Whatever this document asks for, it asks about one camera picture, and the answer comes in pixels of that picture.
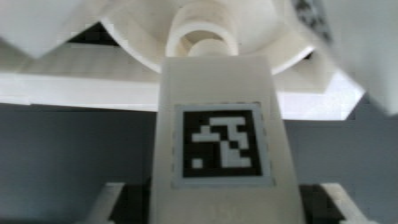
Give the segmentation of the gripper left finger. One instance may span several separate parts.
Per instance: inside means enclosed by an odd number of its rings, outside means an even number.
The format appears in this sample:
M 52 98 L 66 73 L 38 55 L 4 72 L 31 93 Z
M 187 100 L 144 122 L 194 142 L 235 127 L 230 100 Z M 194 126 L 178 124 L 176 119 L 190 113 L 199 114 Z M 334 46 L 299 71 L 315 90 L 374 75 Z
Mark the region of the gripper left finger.
M 111 182 L 105 184 L 96 197 L 95 205 L 89 210 L 89 214 L 77 224 L 116 224 L 116 222 L 111 220 L 111 216 L 123 188 L 125 184 L 121 182 Z

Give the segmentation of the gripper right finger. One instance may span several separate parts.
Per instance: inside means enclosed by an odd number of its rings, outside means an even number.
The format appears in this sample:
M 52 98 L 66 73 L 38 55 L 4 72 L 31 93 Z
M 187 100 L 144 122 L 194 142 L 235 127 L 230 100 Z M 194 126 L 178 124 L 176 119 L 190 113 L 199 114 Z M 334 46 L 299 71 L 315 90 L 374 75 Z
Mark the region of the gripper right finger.
M 343 186 L 338 183 L 324 183 L 322 188 L 343 215 L 340 224 L 377 224 L 377 222 L 368 219 Z

